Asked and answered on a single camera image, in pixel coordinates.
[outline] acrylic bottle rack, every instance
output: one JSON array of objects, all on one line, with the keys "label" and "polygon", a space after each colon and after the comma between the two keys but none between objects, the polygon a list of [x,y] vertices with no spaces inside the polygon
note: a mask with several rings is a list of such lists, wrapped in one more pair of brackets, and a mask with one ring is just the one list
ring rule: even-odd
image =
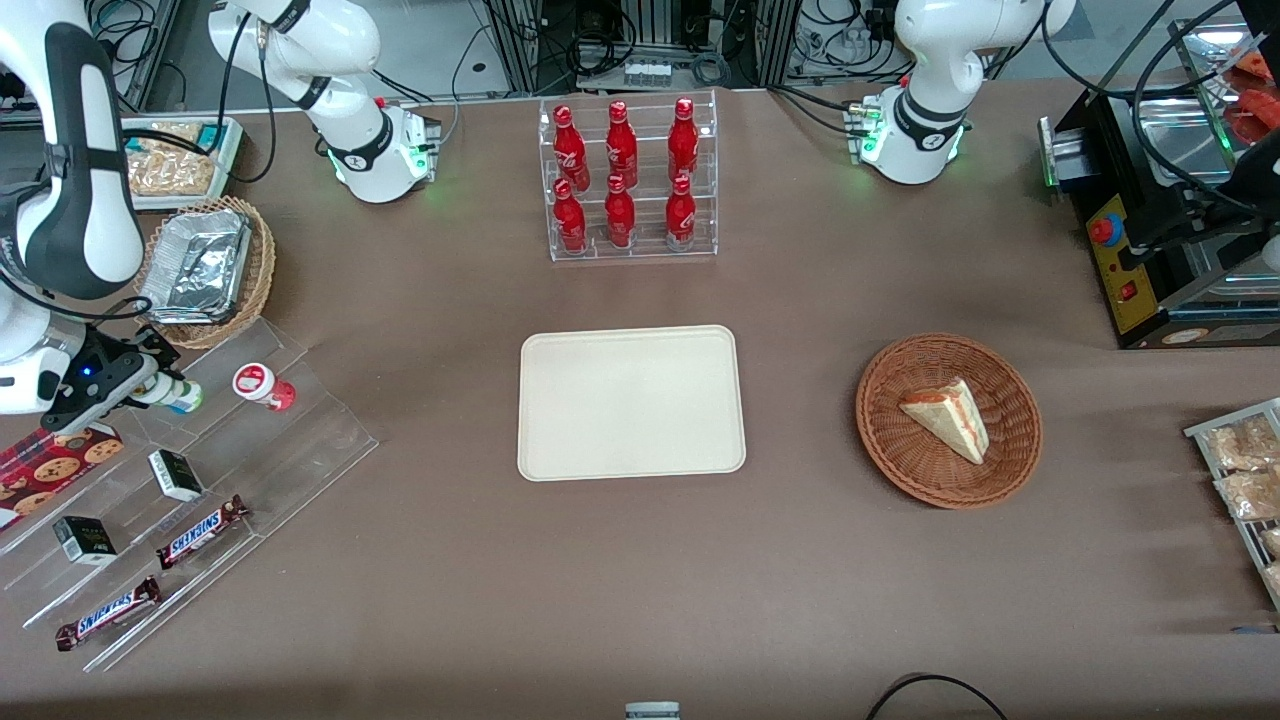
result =
[{"label": "acrylic bottle rack", "polygon": [[[604,199],[609,161],[604,138],[609,132],[608,97],[576,96],[544,100],[539,109],[538,150],[543,168],[543,200],[547,205],[547,236],[554,261],[628,260],[654,258],[687,258],[716,255],[719,249],[719,223],[717,200],[719,182],[717,172],[719,132],[713,92],[637,94],[623,96],[631,127],[636,131],[639,149],[639,184],[631,188],[636,205],[636,237],[627,250],[620,250],[607,236]],[[667,173],[667,136],[675,119],[676,100],[694,101],[694,124],[698,126],[698,168],[691,181],[690,195],[698,205],[694,215],[694,241],[689,250],[675,252],[667,247],[667,199],[671,196],[671,178]],[[556,196],[552,183],[559,177],[556,164],[556,123],[552,110],[568,105],[573,110],[573,124],[586,142],[586,167],[591,173],[591,186],[577,195],[586,213],[586,252],[570,255],[559,241],[552,205]]]}]

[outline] small black box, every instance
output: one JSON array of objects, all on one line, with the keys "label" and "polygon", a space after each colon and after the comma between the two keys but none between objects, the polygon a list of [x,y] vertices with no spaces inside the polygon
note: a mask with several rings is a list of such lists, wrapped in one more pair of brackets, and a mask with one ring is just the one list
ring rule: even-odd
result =
[{"label": "small black box", "polygon": [[54,523],[54,534],[72,562],[106,565],[115,560],[115,547],[101,520],[64,515]]},{"label": "small black box", "polygon": [[187,459],[172,450],[157,450],[147,456],[151,473],[160,483],[160,492],[182,502],[196,502],[205,488],[200,487],[196,473]]}]

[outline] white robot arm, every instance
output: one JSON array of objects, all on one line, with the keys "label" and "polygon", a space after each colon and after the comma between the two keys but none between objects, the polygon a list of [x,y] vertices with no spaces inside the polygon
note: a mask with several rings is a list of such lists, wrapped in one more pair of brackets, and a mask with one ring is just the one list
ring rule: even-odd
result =
[{"label": "white robot arm", "polygon": [[177,354],[154,333],[108,337],[37,297],[106,297],[142,264],[111,65],[83,0],[4,0],[0,63],[40,105],[49,170],[0,187],[0,414],[45,413],[45,429],[74,433]]},{"label": "white robot arm", "polygon": [[356,78],[381,51],[378,27],[347,0],[237,0],[209,14],[214,47],[306,111],[351,192],[387,202],[434,177],[433,137],[421,117],[375,102]]},{"label": "white robot arm", "polygon": [[81,0],[6,1],[0,64],[40,104],[47,184],[0,191],[0,261],[10,275],[79,300],[105,297],[142,264],[111,65]]},{"label": "white robot arm", "polygon": [[905,88],[865,99],[861,161],[904,184],[938,177],[983,83],[975,51],[1018,45],[1042,15],[1056,35],[1074,10],[1075,0],[901,0],[895,32],[915,68]]}]

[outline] snack tray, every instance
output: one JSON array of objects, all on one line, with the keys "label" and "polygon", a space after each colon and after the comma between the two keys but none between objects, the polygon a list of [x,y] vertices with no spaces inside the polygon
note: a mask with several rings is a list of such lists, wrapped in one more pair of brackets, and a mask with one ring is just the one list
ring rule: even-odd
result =
[{"label": "snack tray", "polygon": [[[211,126],[215,122],[218,122],[218,118],[209,115],[151,115],[143,118],[122,118],[120,127],[123,129],[141,129],[150,127],[151,123],[201,123]],[[223,127],[225,129],[219,141],[214,177],[209,181],[209,190],[204,195],[133,195],[133,209],[175,210],[187,205],[195,205],[201,200],[216,200],[221,197],[223,191],[227,190],[227,182],[230,179],[223,168],[234,167],[236,154],[239,151],[241,140],[244,137],[244,129],[234,118],[223,118]]]},{"label": "snack tray", "polygon": [[[1276,433],[1280,438],[1280,398],[1268,400],[1266,402],[1260,402],[1245,407],[1244,410],[1238,410],[1230,415],[1222,415],[1207,423],[1201,423],[1183,430],[1183,434],[1196,441],[1196,447],[1199,448],[1201,455],[1204,457],[1204,464],[1208,465],[1210,473],[1213,475],[1213,480],[1221,480],[1230,474],[1230,470],[1222,468],[1213,459],[1213,454],[1210,452],[1208,443],[1204,439],[1204,434],[1215,428],[1221,428],[1224,425],[1234,425],[1240,420],[1253,418],[1256,415],[1262,415],[1271,424],[1271,432]],[[1222,502],[1228,505],[1228,515],[1230,515],[1230,501],[1222,497]],[[1235,527],[1240,530],[1240,537],[1244,538],[1244,546],[1249,551],[1249,557],[1253,559],[1253,565],[1258,569],[1258,575],[1261,577],[1262,569],[1272,562],[1280,561],[1277,557],[1272,557],[1267,552],[1266,546],[1262,544],[1262,533],[1280,525],[1280,520],[1240,520],[1234,515],[1231,519],[1235,521]],[[1271,596],[1271,603],[1275,606],[1276,611],[1280,611],[1280,594],[1271,587],[1270,583],[1263,582],[1263,587],[1267,588],[1267,594]]]},{"label": "snack tray", "polygon": [[[125,447],[0,536],[0,583],[23,626],[47,638],[47,651],[68,665],[108,670],[169,623],[236,562],[315,500],[378,441],[351,410],[329,395],[303,350],[264,319],[221,342],[183,369],[204,386],[204,405],[191,415],[165,407],[116,410],[104,421]],[[297,388],[285,413],[241,400],[230,378],[246,363],[266,364]],[[192,503],[160,492],[147,456],[164,447],[184,455],[205,488]],[[239,495],[251,514],[169,570],[156,550]],[[52,524],[63,515],[100,519],[119,556],[93,568],[67,560]],[[138,610],[58,652],[58,628],[92,614],[155,575],[161,605]]]}]

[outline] clear acrylic display stand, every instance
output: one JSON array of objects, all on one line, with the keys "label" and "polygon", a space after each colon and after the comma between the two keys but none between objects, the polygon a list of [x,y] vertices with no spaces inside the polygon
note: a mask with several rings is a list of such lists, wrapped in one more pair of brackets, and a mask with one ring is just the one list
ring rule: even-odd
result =
[{"label": "clear acrylic display stand", "polygon": [[[667,199],[671,196],[671,178],[667,174],[667,136],[676,117],[676,100],[694,101],[694,124],[698,126],[698,169],[690,188],[698,213],[694,215],[694,242],[689,250],[675,252],[667,247]],[[609,242],[604,217],[604,199],[608,196],[609,161],[604,150],[604,137],[609,132],[609,97],[577,96],[544,100],[538,124],[538,150],[543,165],[543,199],[547,205],[547,236],[552,260],[627,260],[639,258],[682,258],[716,255],[719,249],[717,199],[718,155],[716,95],[713,92],[641,94],[627,95],[627,115],[636,131],[640,178],[631,188],[636,204],[636,237],[627,250],[618,250]],[[556,123],[552,110],[568,105],[573,110],[573,124],[586,142],[586,167],[591,172],[591,186],[579,193],[577,200],[586,213],[586,252],[570,255],[559,241],[552,205],[556,196],[552,183],[559,177],[556,164]]]},{"label": "clear acrylic display stand", "polygon": [[[49,638],[155,575],[164,596],[67,652],[84,671],[108,670],[183,606],[342,477],[378,441],[329,395],[302,361],[302,350],[266,320],[218,345],[183,372],[204,386],[204,405],[191,415],[165,407],[122,409],[104,420],[125,443],[105,469],[78,480],[36,515],[0,536],[0,579],[23,626]],[[284,413],[239,398],[232,375],[246,363],[264,363],[297,388]],[[184,503],[160,492],[147,455],[180,452],[205,487]],[[233,495],[250,507],[209,544],[169,570],[155,551],[212,512]],[[93,568],[67,560],[52,524],[63,515],[97,518],[119,553]]]}]

